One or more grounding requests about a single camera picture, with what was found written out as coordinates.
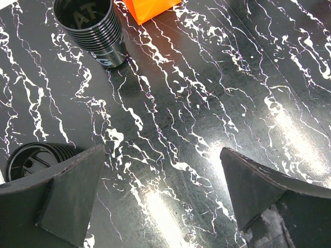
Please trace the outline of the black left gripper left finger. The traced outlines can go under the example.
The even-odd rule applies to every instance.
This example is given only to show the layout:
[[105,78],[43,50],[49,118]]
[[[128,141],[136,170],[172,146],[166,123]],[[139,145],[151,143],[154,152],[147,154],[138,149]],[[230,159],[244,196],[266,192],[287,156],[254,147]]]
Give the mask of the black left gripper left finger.
[[82,247],[104,159],[96,145],[1,184],[1,247]]

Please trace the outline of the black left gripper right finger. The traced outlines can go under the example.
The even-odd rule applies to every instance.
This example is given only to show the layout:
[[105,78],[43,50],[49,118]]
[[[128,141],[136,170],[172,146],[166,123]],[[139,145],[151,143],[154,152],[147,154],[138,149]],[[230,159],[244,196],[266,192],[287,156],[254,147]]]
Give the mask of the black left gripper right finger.
[[224,147],[220,159],[248,247],[330,247],[330,189]]

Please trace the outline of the stack of black cups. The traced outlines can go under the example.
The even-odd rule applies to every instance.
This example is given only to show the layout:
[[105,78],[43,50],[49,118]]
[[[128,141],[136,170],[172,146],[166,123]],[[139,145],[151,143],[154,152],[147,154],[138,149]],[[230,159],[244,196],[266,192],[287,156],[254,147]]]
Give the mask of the stack of black cups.
[[53,12],[72,40],[103,67],[115,68],[126,60],[122,25],[113,1],[57,0]]

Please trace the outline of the orange paper bag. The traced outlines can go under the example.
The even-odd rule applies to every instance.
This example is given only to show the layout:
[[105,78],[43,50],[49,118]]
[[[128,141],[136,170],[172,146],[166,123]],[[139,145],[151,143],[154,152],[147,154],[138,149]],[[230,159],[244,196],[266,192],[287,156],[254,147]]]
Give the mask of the orange paper bag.
[[181,0],[123,0],[138,25],[181,3]]

